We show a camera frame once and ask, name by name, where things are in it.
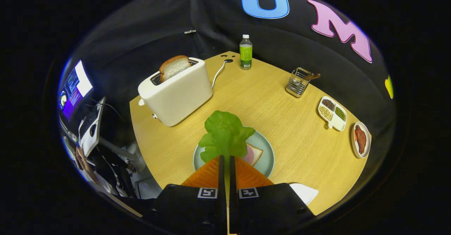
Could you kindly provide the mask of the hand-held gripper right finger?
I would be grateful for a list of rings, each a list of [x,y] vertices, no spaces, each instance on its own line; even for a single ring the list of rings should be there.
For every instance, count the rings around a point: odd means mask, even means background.
[[[230,232],[239,235],[293,235],[315,221],[295,190],[274,184],[241,158],[230,157]]]

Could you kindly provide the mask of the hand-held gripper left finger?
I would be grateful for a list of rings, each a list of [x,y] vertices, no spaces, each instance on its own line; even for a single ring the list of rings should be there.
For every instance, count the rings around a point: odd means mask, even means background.
[[[206,163],[183,185],[166,185],[150,208],[150,223],[169,235],[226,235],[224,157]]]

